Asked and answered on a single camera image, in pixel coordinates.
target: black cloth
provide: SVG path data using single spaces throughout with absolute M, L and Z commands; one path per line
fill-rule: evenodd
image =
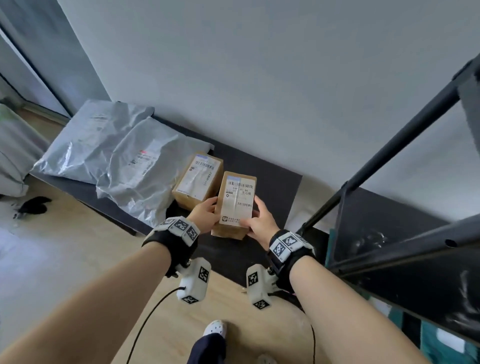
M 187 364 L 223 364 L 226 354 L 227 342 L 222 335 L 205 335 L 193 345 Z

